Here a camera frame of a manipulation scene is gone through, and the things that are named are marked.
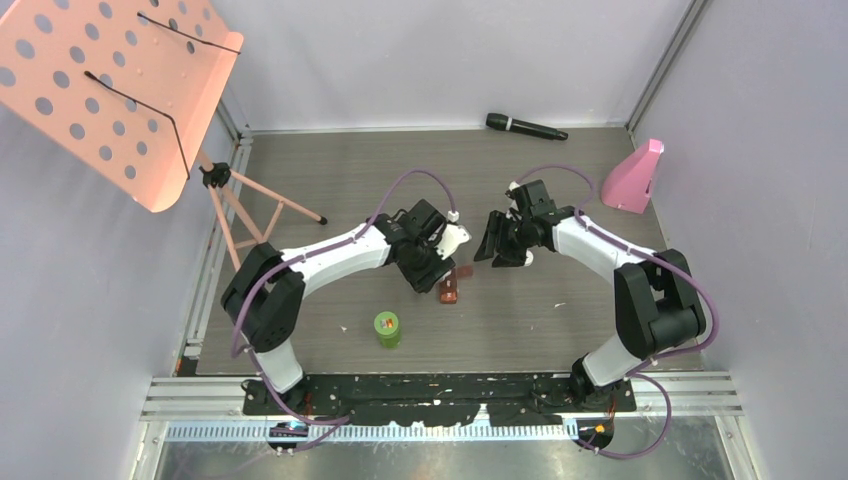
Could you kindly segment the brown translucent pill container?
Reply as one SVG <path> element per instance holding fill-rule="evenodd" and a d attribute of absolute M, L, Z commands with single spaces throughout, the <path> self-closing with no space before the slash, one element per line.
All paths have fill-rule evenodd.
<path fill-rule="evenodd" d="M 459 298 L 459 281 L 471 278 L 473 274 L 472 265 L 452 269 L 439 283 L 439 302 L 443 305 L 456 304 Z"/>

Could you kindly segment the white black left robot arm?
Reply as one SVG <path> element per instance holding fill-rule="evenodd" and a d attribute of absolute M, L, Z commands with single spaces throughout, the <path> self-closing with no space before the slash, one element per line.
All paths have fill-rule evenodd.
<path fill-rule="evenodd" d="M 426 200 L 390 215 L 378 213 L 351 231 L 299 248 L 254 246 L 220 297 L 230 318 L 234 354 L 246 353 L 270 384 L 268 400 L 280 412 L 298 412 L 307 398 L 305 372 L 292 337 L 304 304 L 335 282 L 394 266 L 410 288 L 430 292 L 455 268 L 469 242 L 455 212 Z"/>

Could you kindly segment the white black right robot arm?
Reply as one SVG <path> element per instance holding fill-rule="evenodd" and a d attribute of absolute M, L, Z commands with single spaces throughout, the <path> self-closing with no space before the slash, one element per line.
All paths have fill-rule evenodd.
<path fill-rule="evenodd" d="M 573 206 L 559 207 L 541 180 L 512 183 L 510 207 L 490 212 L 474 259 L 494 268 L 531 264 L 531 251 L 544 247 L 578 261 L 606 280 L 614 292 L 615 333 L 574 362 L 567 402 L 596 410 L 645 361 L 685 344 L 706 330 L 695 287 L 687 281 L 685 256 L 654 251 L 599 227 Z"/>

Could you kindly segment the green black pill bottle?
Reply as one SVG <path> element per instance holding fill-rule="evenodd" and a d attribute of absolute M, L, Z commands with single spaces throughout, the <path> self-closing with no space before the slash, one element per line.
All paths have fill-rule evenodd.
<path fill-rule="evenodd" d="M 383 311 L 374 318 L 374 329 L 379 343 L 388 349 L 397 348 L 401 341 L 399 317 L 391 311 Z"/>

